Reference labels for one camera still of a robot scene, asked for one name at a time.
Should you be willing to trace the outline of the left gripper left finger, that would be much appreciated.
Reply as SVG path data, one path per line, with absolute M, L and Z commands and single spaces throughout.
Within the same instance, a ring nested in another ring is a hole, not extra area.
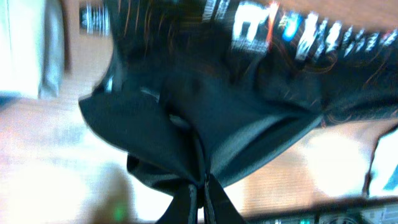
M 197 224 L 197 212 L 197 189 L 192 184 L 184 185 L 156 224 Z

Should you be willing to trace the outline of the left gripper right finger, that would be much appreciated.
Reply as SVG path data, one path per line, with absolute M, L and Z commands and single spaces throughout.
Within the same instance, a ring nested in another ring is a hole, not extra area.
M 204 196 L 205 223 L 247 224 L 213 175 L 205 182 Z

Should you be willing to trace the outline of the black orange patterned jersey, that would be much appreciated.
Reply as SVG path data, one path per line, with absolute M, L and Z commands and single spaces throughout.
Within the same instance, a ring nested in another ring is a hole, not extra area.
M 397 116 L 397 30 L 262 1 L 106 1 L 113 55 L 79 102 L 127 170 L 173 195 L 226 187 L 311 130 Z

